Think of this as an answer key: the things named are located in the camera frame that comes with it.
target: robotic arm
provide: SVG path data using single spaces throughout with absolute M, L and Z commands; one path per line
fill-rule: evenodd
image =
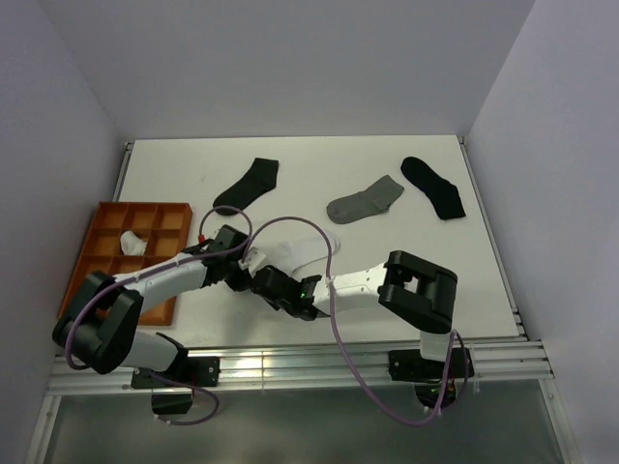
M 170 261 L 153 268 L 177 265 L 159 274 L 139 278 L 148 270 L 129 275 L 88 275 L 66 314 L 53 331 L 54 341 L 65 347 L 77 314 L 105 287 L 129 276 L 137 279 L 99 301 L 107 314 L 91 311 L 75 332 L 73 353 L 100 374 L 119 365 L 149 368 L 168 378 L 187 377 L 188 350 L 161 333 L 137 331 L 139 315 L 183 292 L 210 286 L 222 280 L 237 292 L 250 290 L 273 309 L 283 309 L 304 321 L 329 317 L 329 286 L 326 277 L 313 275 L 297 280 L 266 264 L 266 256 L 253 248 L 241 264 L 243 250 L 223 256 L 181 263 L 184 258 L 233 249 L 247 235 L 224 226 L 214 239 L 185 248 Z M 333 277 L 338 311 L 385 306 L 421 331 L 421 355 L 444 362 L 452 328 L 457 276 L 404 251 L 392 251 L 388 260 L 373 268 Z

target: wooden compartment box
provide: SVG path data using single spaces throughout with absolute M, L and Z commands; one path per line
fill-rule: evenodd
M 187 246 L 192 208 L 187 203 L 101 202 L 77 258 L 58 317 L 62 316 L 83 279 L 94 271 L 131 273 L 159 264 Z M 120 236 L 131 230 L 146 241 L 144 256 L 124 255 Z M 169 326 L 175 298 L 144 312 L 139 324 Z

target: dark gray sock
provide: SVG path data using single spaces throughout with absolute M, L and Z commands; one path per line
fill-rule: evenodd
M 383 176 L 363 191 L 333 200 L 327 205 L 327 215 L 335 224 L 380 215 L 389 210 L 403 191 L 404 187 L 390 176 Z

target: white wall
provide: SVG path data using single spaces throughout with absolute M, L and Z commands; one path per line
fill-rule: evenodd
M 469 132 L 533 0 L 40 0 L 127 138 Z
M 619 3 L 537 0 L 468 147 L 588 463 L 619 462 Z
M 0 462 L 22 462 L 54 353 L 51 330 L 122 145 L 43 10 L 0 2 Z

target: white table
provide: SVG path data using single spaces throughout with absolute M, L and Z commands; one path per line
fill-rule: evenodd
M 427 198 L 402 176 L 409 156 L 429 164 L 458 187 L 466 218 L 440 220 Z M 139 140 L 120 201 L 188 202 L 193 209 L 190 244 L 216 196 L 249 169 L 253 158 L 280 161 L 278 186 L 246 212 L 255 221 L 300 216 L 335 232 L 341 240 L 333 273 L 345 274 L 384 262 L 403 249 L 458 275 L 454 327 L 466 338 L 518 336 L 514 314 L 497 266 L 480 207 L 454 135 Z M 389 174 L 405 188 L 387 214 L 333 224 L 327 204 L 365 189 Z M 247 230 L 241 217 L 213 215 L 205 235 L 225 223 Z M 257 244 L 310 236 L 300 223 L 266 229 Z M 324 261 L 299 276 L 324 273 Z M 386 308 L 345 311 L 338 316 L 345 341 L 418 340 L 419 331 Z M 172 326 L 148 329 L 186 346 L 250 347 L 333 343 L 328 319 L 304 322 L 274 311 L 255 295 L 233 293 L 224 283 L 177 299 Z

